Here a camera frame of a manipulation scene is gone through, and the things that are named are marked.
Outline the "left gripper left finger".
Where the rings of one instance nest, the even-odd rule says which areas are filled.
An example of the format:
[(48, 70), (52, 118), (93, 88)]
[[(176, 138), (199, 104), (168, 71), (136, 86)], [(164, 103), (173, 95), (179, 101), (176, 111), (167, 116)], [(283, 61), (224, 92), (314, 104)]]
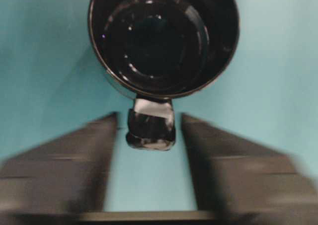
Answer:
[(0, 167), (3, 222), (72, 222), (104, 207), (117, 114), (8, 158)]

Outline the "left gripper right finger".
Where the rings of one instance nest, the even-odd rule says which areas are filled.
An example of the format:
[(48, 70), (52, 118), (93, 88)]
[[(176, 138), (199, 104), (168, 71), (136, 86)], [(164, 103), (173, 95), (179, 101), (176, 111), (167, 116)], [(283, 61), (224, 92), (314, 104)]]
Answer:
[(183, 114), (197, 208), (224, 223), (315, 223), (318, 191), (293, 159)]

